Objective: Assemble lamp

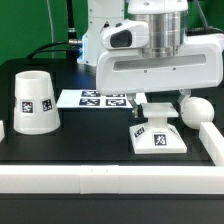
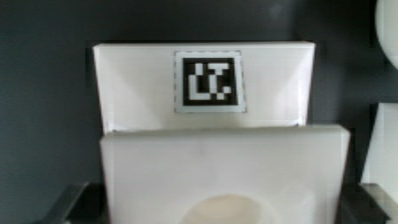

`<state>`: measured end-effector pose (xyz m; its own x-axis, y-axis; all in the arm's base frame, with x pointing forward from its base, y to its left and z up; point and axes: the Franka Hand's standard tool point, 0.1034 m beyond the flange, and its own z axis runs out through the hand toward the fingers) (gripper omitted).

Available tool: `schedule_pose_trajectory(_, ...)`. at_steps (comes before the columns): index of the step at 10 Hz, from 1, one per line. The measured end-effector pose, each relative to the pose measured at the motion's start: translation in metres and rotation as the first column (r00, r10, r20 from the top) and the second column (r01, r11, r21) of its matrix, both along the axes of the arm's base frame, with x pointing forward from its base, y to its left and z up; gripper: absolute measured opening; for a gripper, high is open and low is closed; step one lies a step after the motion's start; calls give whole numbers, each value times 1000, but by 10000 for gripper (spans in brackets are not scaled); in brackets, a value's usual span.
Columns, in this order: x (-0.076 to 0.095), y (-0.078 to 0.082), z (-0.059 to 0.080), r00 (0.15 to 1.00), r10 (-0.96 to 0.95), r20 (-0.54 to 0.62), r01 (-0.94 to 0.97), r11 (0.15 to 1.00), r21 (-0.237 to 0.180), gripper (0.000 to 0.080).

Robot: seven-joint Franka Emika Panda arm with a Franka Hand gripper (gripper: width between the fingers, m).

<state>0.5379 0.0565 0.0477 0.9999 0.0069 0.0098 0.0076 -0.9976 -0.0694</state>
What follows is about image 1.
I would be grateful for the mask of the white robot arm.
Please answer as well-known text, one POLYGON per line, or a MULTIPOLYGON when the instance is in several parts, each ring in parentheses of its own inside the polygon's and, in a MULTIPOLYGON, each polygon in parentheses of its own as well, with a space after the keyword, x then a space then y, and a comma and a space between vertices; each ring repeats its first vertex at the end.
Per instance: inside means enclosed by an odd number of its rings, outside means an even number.
POLYGON ((224 35, 188 36, 187 0, 87 0, 78 62, 96 71, 102 95, 215 87, 223 80, 224 35))

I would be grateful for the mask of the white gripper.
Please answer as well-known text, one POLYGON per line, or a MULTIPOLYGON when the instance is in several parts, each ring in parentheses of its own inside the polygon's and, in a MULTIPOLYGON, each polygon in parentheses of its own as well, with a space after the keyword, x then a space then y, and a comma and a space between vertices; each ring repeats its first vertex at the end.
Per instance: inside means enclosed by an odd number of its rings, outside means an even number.
POLYGON ((103 95, 180 90, 184 105, 195 88, 223 79, 224 34, 188 36, 187 0, 130 0, 130 17, 101 31, 96 88, 103 95))

